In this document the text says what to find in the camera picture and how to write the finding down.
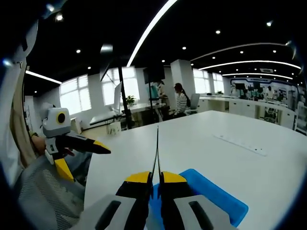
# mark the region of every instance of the ceiling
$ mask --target ceiling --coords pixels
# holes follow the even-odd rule
[[[104,43],[114,45],[114,52],[121,58],[122,66],[126,66],[147,25],[166,2],[68,0],[61,10],[61,22],[56,22],[56,14],[45,20],[40,19],[36,44],[27,58],[29,70],[58,81],[66,81],[86,73],[98,73],[99,51]],[[294,6],[287,7],[289,12]],[[132,65],[170,65],[177,59],[193,60],[229,47],[276,43],[282,46],[255,45],[216,52],[193,60],[193,67],[203,68],[247,60],[280,61],[302,67],[298,52],[294,55],[292,28],[285,22],[283,12],[284,9],[276,8],[273,3],[239,5],[233,2],[208,4],[207,1],[178,0],[149,33]],[[272,21],[271,27],[266,25],[269,21]],[[222,74],[251,71],[260,73],[255,68],[275,69],[274,74],[293,77],[293,80],[289,80],[292,83],[304,82],[299,69],[282,64],[244,63],[207,70],[221,71]],[[26,95],[39,96],[57,86],[56,83],[28,74],[24,80]]]

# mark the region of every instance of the white table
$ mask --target white table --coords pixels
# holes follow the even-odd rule
[[[153,109],[158,114],[159,121],[162,121],[162,116],[159,113],[158,108],[161,108],[164,105],[165,104],[163,104],[163,103],[162,104],[153,104]],[[142,111],[150,109],[150,104],[148,104],[148,103],[138,103],[136,105],[130,106],[129,109],[130,109],[132,114],[133,113],[138,113],[138,112],[142,112]],[[108,120],[112,120],[112,119],[120,117],[120,116],[124,116],[124,114],[120,114],[120,115],[116,116],[116,114],[113,111],[109,111],[107,113],[104,113],[104,114],[101,114],[101,115],[98,115],[98,116],[94,116],[92,118],[92,120],[90,121],[90,125],[96,125],[96,124],[98,124],[100,122],[106,122]]]
[[[307,139],[265,121],[208,111],[159,123],[161,169],[181,173],[193,168],[248,205],[241,230],[270,230],[284,217],[306,171]],[[157,124],[101,138],[110,155],[93,155],[84,208],[115,194],[132,173],[153,166]],[[267,156],[215,138],[232,135],[262,148]],[[155,171],[153,184],[159,182]]]
[[[164,106],[165,104],[163,103],[160,103],[160,104],[155,104],[153,103],[153,109],[158,109],[158,108],[161,108],[162,106]],[[150,103],[138,103],[136,105],[133,105],[133,106],[130,106],[129,107],[131,113],[138,113],[138,112],[142,112],[142,111],[145,111],[145,110],[148,110],[150,109]]]
[[[291,109],[278,104],[278,102],[267,103],[263,100],[252,101],[230,97],[200,97],[199,112],[215,110],[259,119],[264,116],[265,108],[272,108],[278,111],[278,124],[283,127],[293,129],[295,112]]]

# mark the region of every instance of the white column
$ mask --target white column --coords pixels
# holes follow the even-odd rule
[[[210,92],[212,93],[212,95],[215,95],[213,75],[212,73],[208,72],[208,76],[209,76]]]
[[[176,60],[171,63],[173,82],[181,83],[188,97],[195,93],[194,75],[191,63],[186,60]]]

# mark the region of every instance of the cable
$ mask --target cable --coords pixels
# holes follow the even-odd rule
[[[110,76],[108,75],[108,73],[106,73],[106,75],[110,78]],[[112,79],[110,78],[111,82],[116,86],[116,84],[112,81]]]

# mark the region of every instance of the woman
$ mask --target woman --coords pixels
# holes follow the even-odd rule
[[[177,107],[174,113],[174,118],[186,116],[185,110],[191,106],[191,101],[180,83],[176,83],[174,88],[177,93]]]

